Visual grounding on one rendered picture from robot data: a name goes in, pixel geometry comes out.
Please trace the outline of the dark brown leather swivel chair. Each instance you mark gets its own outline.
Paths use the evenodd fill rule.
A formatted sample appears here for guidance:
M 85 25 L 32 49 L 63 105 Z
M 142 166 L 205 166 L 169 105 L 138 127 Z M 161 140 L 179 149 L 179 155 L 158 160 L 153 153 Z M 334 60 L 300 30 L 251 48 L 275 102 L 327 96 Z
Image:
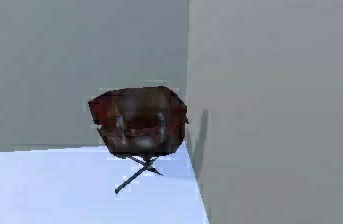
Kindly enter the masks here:
M 120 192 L 153 163 L 175 153 L 185 138 L 187 106 L 165 86 L 110 90 L 88 101 L 93 123 L 108 151 L 142 166 L 115 189 Z

